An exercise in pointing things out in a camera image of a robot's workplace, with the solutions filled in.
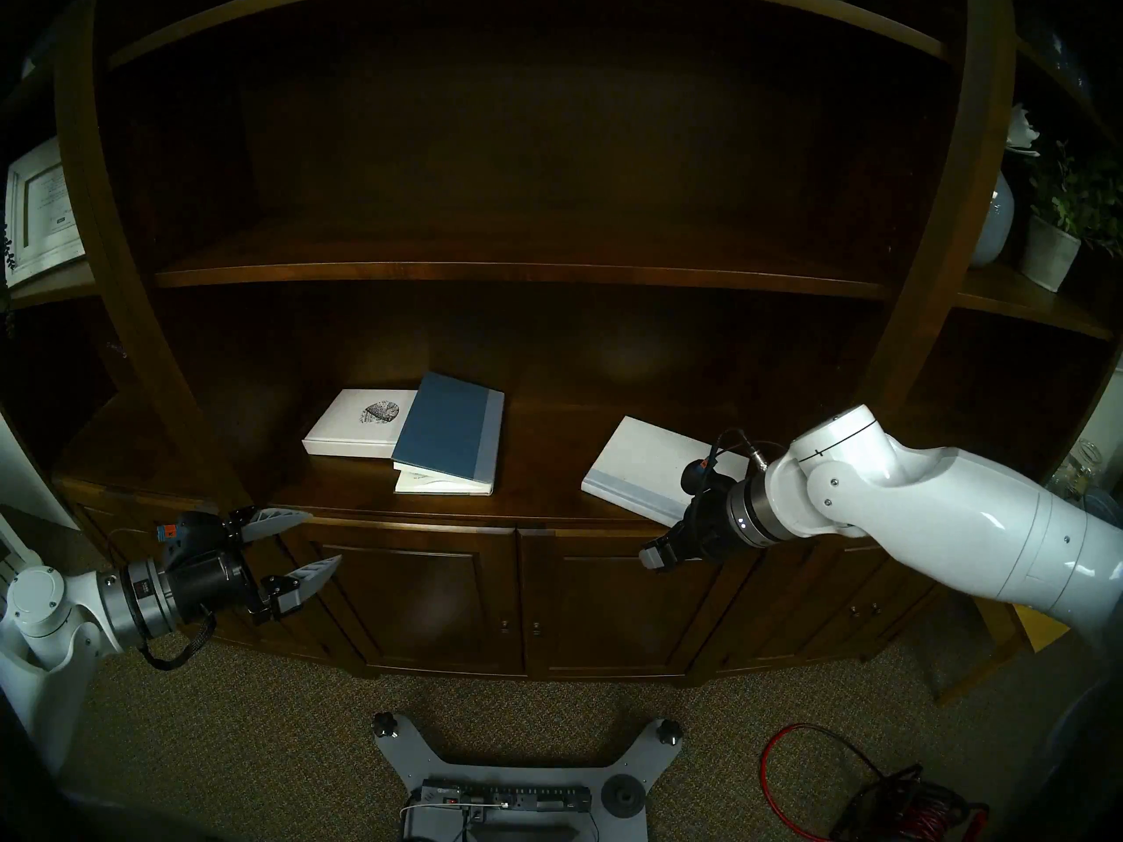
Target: black knob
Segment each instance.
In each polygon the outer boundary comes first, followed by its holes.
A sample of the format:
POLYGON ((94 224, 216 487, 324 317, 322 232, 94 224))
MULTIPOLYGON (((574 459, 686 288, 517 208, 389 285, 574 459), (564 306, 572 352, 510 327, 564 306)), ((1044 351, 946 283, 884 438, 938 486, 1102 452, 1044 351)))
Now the black knob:
POLYGON ((374 716, 374 735, 378 739, 398 735, 398 719, 392 712, 380 712, 374 716))
POLYGON ((664 745, 677 745, 683 739, 683 725, 669 719, 663 722, 655 732, 659 734, 659 742, 664 745))

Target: white pot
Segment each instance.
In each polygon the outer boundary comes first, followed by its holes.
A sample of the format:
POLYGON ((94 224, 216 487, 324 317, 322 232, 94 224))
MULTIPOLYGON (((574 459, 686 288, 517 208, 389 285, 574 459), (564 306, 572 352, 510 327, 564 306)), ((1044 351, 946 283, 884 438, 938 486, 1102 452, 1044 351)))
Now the white pot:
POLYGON ((1030 234, 1022 256, 1022 274, 1039 286, 1056 292, 1072 267, 1072 259, 1080 249, 1079 238, 1074 238, 1040 217, 1030 218, 1030 234))

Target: book illustration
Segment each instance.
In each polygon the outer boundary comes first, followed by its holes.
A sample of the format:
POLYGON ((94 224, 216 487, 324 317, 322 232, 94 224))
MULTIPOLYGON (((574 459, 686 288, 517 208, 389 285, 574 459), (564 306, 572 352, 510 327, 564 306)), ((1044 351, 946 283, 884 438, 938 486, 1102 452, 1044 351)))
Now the book illustration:
POLYGON ((359 422, 393 422, 398 419, 398 414, 401 412, 401 408, 398 406, 393 401, 378 401, 371 404, 366 410, 363 411, 363 415, 359 417, 359 422))

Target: framed certificate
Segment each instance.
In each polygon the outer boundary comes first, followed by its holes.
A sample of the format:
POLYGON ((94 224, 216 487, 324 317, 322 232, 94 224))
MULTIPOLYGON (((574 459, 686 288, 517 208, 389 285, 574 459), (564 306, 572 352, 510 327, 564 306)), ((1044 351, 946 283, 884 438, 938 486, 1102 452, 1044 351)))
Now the framed certificate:
POLYGON ((9 286, 84 255, 57 137, 8 167, 4 225, 16 258, 15 269, 4 265, 9 286))

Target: book cover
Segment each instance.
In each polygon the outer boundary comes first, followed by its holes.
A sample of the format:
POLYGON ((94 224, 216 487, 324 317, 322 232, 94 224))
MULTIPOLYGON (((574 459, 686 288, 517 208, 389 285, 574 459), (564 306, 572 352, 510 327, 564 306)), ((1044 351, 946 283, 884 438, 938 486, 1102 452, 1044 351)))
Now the book cover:
MULTIPOLYGON (((612 432, 581 483, 583 492, 670 528, 691 496, 679 481, 691 461, 710 455, 710 443, 676 434, 631 417, 612 432)), ((718 456, 716 470, 743 479, 749 460, 737 452, 718 456)))
POLYGON ((304 437, 314 456, 390 458, 405 427, 414 390, 345 388, 304 437))
POLYGON ((502 392, 426 374, 394 447, 394 461, 410 473, 493 486, 502 421, 502 392))

